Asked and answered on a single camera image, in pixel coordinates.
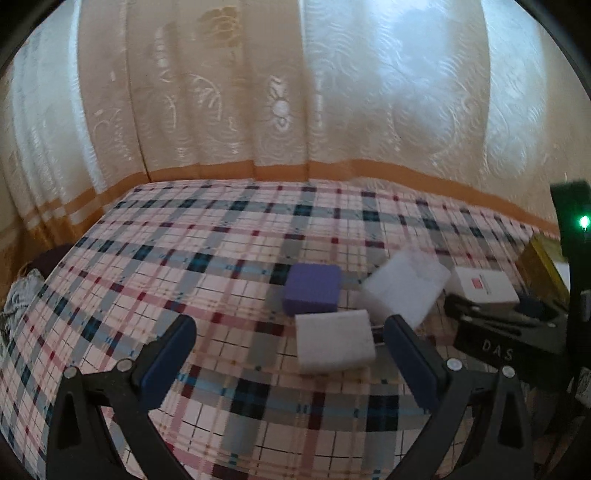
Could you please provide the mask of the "plaid tablecloth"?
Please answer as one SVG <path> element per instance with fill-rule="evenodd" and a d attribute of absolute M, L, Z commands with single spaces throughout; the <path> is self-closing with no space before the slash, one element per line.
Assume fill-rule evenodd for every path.
<path fill-rule="evenodd" d="M 283 313 L 296 263 L 342 270 L 339 306 L 400 249 L 502 270 L 534 227 L 417 191 L 348 184 L 176 181 L 139 186 L 57 264 L 1 359 L 1 437 L 45 475 L 63 370 L 135 357 L 178 314 L 198 338 L 151 412 L 196 479 L 383 479 L 426 423 L 385 349 L 358 371 L 304 377 Z"/>

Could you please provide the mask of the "cream lace curtain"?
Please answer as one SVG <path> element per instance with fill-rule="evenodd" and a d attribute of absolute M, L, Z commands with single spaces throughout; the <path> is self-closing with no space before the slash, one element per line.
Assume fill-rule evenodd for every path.
<path fill-rule="evenodd" d="M 398 183 L 547 230 L 590 96 L 514 1 L 66 1 L 1 76 L 1 283 L 128 190 Z"/>

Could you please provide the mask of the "purple rectangular block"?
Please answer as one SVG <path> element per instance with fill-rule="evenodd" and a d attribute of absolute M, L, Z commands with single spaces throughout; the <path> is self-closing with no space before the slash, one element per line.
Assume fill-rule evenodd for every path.
<path fill-rule="evenodd" d="M 283 312 L 291 317 L 335 312 L 341 285 L 339 266 L 297 263 L 290 268 L 283 286 Z"/>

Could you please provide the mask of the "white box with red label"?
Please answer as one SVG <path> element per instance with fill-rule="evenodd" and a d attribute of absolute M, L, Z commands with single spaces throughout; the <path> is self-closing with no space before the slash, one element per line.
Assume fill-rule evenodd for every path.
<path fill-rule="evenodd" d="M 503 271 L 457 266 L 445 291 L 483 305 L 515 306 L 519 303 L 514 286 Z"/>

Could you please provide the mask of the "white foam block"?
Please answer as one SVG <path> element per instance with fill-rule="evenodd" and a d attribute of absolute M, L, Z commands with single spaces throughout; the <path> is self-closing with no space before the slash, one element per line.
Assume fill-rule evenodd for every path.
<path fill-rule="evenodd" d="M 377 357 L 366 310 L 297 315 L 295 337 L 298 370 L 303 375 L 359 369 Z"/>

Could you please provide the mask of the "crumpled grey white cloth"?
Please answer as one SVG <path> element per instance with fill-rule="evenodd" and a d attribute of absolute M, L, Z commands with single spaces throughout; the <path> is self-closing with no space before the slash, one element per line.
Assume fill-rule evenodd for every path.
<path fill-rule="evenodd" d="M 1 343 L 4 347 L 7 347 L 10 343 L 16 327 L 43 284 L 44 277 L 39 270 L 32 269 L 11 285 L 4 306 L 1 309 Z"/>

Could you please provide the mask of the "gold metal tin tray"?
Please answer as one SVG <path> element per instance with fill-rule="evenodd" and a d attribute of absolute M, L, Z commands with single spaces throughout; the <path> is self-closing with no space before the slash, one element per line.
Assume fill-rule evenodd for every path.
<path fill-rule="evenodd" d="M 570 301 L 570 268 L 560 242 L 535 233 L 516 261 L 525 285 L 548 304 L 567 308 Z"/>

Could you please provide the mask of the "clear plastic lidded box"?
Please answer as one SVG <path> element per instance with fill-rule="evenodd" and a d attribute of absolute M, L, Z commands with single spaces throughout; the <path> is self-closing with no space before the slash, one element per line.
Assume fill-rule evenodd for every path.
<path fill-rule="evenodd" d="M 366 310 L 373 325 L 400 315 L 416 330 L 441 296 L 451 271 L 424 252 L 398 251 L 363 281 L 356 308 Z"/>

